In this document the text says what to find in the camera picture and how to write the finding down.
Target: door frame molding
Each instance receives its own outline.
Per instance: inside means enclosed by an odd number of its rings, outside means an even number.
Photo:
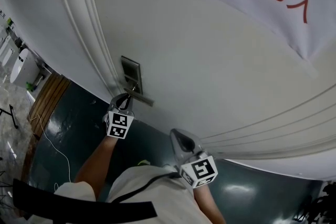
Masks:
[[[111,96],[124,92],[103,34],[95,0],[63,0],[63,3],[80,44]]]

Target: tripod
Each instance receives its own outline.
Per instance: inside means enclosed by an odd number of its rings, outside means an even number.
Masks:
[[[15,127],[16,129],[18,129],[19,127],[16,125],[16,123],[15,123],[15,119],[14,119],[14,115],[13,115],[13,107],[12,107],[11,105],[9,105],[9,109],[11,110],[11,112],[7,112],[6,110],[3,110],[3,109],[0,108],[0,116],[1,116],[1,114],[2,114],[3,112],[4,112],[5,114],[11,116],[11,117],[12,117],[12,120],[13,120],[13,123],[14,123],[14,127]]]

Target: floor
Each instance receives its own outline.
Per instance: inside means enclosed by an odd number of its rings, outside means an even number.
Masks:
[[[73,180],[77,171],[105,136],[102,117],[108,105],[72,83],[59,101],[46,127],[46,134],[70,161]],[[113,181],[128,167],[143,159],[152,165],[174,165],[167,135],[135,120],[126,140],[113,153],[104,201]],[[228,161],[216,161],[219,175],[209,185],[228,224],[290,224],[301,202],[316,197],[322,182],[281,176],[247,168]],[[66,159],[43,136],[38,143],[29,183],[54,191],[69,178]]]
[[[28,111],[30,110],[27,91],[10,83],[10,73],[11,70],[4,70],[0,66],[0,108],[9,112],[9,104],[11,104],[14,107],[16,123],[19,126],[18,129],[14,128],[12,118],[9,115],[3,113],[0,116],[0,152],[1,158],[3,158],[0,161],[0,171],[5,171],[1,175],[0,181],[5,183],[12,183],[13,178],[21,178],[28,144],[32,137],[30,124],[27,120]],[[46,80],[42,80],[35,92],[31,93],[33,97],[38,95]],[[1,188],[0,192],[1,195],[6,195],[2,202],[12,206],[11,189]],[[2,207],[0,207],[0,215],[3,219],[16,217],[12,209]]]

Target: white shirt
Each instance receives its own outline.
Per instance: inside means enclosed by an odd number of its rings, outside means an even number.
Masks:
[[[106,202],[112,202],[116,198],[146,185],[153,177],[167,173],[167,170],[155,166],[131,167],[115,180]],[[57,189],[55,194],[74,199],[96,201],[92,187],[85,182],[65,183]],[[160,178],[144,191],[123,202],[142,201],[153,202],[157,217],[132,223],[211,224],[199,209],[192,188],[181,178]],[[29,223],[49,224],[51,220],[32,216]]]

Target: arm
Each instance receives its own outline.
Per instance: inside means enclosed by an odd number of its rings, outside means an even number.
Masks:
[[[110,159],[117,140],[117,138],[106,136],[84,163],[75,178],[75,183],[82,181],[88,183],[93,188],[96,199],[98,199],[104,186]]]
[[[200,210],[213,224],[226,224],[222,213],[211,195],[208,185],[195,188],[194,197]]]

